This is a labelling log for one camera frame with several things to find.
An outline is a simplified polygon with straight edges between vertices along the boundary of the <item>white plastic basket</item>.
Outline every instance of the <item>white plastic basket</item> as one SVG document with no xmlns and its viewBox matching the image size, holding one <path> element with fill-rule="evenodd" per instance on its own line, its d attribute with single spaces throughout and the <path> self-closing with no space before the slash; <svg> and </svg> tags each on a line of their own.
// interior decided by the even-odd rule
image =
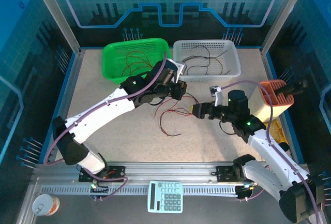
<svg viewBox="0 0 331 224">
<path fill-rule="evenodd" d="M 230 40 L 179 40 L 174 43 L 173 57 L 174 61 L 182 62 L 189 56 L 209 57 L 208 51 L 211 59 L 194 58 L 185 62 L 187 68 L 184 75 L 180 76 L 181 80 L 186 82 L 229 81 L 241 74 L 238 53 Z"/>
</svg>

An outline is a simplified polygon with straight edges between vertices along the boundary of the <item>orange pen holder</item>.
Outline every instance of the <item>orange pen holder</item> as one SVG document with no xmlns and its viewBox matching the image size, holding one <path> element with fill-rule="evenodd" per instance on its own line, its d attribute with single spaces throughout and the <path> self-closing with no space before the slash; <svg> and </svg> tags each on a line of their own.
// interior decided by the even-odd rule
<svg viewBox="0 0 331 224">
<path fill-rule="evenodd" d="M 283 93 L 278 96 L 275 94 L 275 90 L 286 85 L 283 80 L 269 80 L 260 82 L 270 95 L 273 103 L 273 119 L 277 118 L 281 113 L 288 109 L 293 103 L 294 98 L 292 95 L 288 95 L 286 98 Z M 270 119 L 270 103 L 266 93 L 260 88 L 256 87 L 252 96 L 248 100 L 248 107 L 250 113 L 259 118 L 262 122 L 269 122 Z"/>
</svg>

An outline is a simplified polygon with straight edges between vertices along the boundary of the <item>calculator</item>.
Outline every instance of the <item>calculator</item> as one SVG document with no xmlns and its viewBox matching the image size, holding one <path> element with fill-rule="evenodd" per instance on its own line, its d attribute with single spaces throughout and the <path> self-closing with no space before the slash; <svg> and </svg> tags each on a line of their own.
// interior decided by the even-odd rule
<svg viewBox="0 0 331 224">
<path fill-rule="evenodd" d="M 147 209 L 151 213 L 174 213 L 183 211 L 183 185 L 180 182 L 150 181 Z"/>
</svg>

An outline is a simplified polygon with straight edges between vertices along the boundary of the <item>robotic arm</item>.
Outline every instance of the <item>robotic arm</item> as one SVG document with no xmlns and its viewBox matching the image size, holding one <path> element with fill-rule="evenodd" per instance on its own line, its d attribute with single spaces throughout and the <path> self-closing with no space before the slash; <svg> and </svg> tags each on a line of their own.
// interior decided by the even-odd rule
<svg viewBox="0 0 331 224">
<path fill-rule="evenodd" d="M 322 180 L 318 176 L 310 176 L 296 164 L 272 137 L 268 141 L 265 125 L 249 112 L 245 93 L 230 91 L 228 106 L 222 106 L 221 89 L 214 86 L 210 88 L 210 92 L 216 96 L 216 101 L 194 105 L 192 114 L 201 119 L 208 114 L 210 120 L 230 122 L 235 134 L 253 147 L 272 169 L 270 171 L 263 167 L 253 156 L 247 154 L 234 160 L 234 174 L 258 183 L 279 202 L 282 212 L 292 222 L 297 223 L 314 213 L 303 180 L 308 184 L 318 209 L 321 210 L 324 204 Z"/>
<path fill-rule="evenodd" d="M 184 63 L 176 63 L 167 59 L 166 64 L 155 83 L 146 91 L 141 92 L 135 97 L 127 98 L 108 104 L 111 99 L 129 96 L 146 87 L 156 76 L 161 67 L 159 61 L 150 72 L 142 73 L 137 76 L 128 77 L 120 87 L 88 110 L 74 116 L 62 119 L 60 116 L 52 122 L 53 137 L 56 139 L 65 129 L 74 124 L 74 127 L 66 133 L 57 143 L 67 165 L 79 164 L 90 170 L 99 177 L 108 174 L 108 166 L 104 158 L 99 153 L 93 152 L 83 144 L 88 137 L 96 130 L 115 119 L 116 117 L 138 108 L 144 103 L 150 103 L 154 98 L 165 98 L 171 96 L 173 99 L 181 100 L 186 93 L 186 83 L 178 80 L 179 75 L 185 70 Z M 84 114 L 89 115 L 81 122 L 78 119 Z"/>
</svg>

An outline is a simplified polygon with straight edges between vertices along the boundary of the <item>beige work surface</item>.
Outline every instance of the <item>beige work surface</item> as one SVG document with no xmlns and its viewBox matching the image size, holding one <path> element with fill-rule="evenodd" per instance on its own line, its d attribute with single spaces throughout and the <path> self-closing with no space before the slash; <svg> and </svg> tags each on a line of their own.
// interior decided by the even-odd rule
<svg viewBox="0 0 331 224">
<path fill-rule="evenodd" d="M 239 80 L 267 80 L 259 49 L 238 49 L 238 55 L 242 70 L 239 77 L 230 82 L 188 83 L 187 92 L 193 94 L 199 102 L 212 101 L 210 86 L 225 86 Z M 118 87 L 118 84 L 102 76 L 101 61 L 102 50 L 86 50 L 68 117 L 85 111 Z M 241 84 L 231 89 L 242 89 L 249 98 L 254 88 L 254 85 Z M 100 128 L 88 138 L 86 144 L 92 145 L 107 161 L 232 161 L 244 154 L 262 160 L 241 138 L 223 133 L 217 120 L 200 120 L 193 116 L 166 113 L 162 119 L 164 129 L 170 134 L 182 134 L 167 137 L 160 130 L 159 117 L 161 112 L 174 103 L 175 100 L 171 100 L 162 105 L 155 118 L 157 107 L 144 104 Z M 193 103 L 192 99 L 183 98 L 177 106 L 189 110 Z M 225 123 L 222 127 L 232 132 L 231 124 Z"/>
</svg>

